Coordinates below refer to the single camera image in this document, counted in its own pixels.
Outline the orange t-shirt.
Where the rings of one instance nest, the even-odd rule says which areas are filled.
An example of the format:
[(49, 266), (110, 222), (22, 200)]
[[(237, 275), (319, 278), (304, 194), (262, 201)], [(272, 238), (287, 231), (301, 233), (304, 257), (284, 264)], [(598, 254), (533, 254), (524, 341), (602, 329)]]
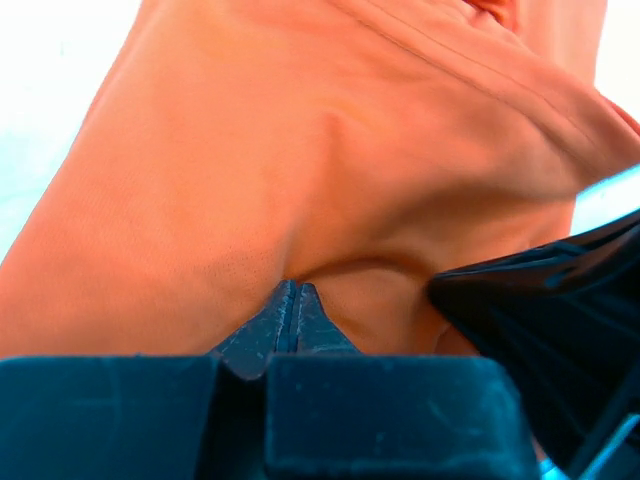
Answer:
[(201, 354), (285, 279), (464, 354), (437, 272), (565, 237), (639, 160), (603, 1), (146, 1), (1, 266), (1, 354)]

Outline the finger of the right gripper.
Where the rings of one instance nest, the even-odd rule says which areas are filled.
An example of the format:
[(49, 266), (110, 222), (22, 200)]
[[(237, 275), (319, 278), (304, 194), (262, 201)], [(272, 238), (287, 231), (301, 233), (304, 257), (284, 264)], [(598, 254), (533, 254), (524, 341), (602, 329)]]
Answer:
[(433, 306), (517, 385), (572, 479), (639, 475), (639, 216), (436, 275)]

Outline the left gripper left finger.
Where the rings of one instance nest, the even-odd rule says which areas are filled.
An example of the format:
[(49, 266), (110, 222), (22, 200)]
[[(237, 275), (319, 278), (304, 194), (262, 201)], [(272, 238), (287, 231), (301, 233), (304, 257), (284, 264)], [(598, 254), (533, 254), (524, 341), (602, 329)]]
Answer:
[(294, 283), (281, 284), (258, 315), (204, 355), (3, 361), (2, 477), (260, 477), (262, 375), (295, 294)]

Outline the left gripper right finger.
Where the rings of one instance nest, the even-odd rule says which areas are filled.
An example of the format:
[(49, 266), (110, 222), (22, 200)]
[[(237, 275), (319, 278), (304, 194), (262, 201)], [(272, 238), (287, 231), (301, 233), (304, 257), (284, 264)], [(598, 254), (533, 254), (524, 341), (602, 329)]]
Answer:
[(536, 479), (520, 396), (481, 357), (359, 353), (297, 287), (266, 369), (272, 479)]

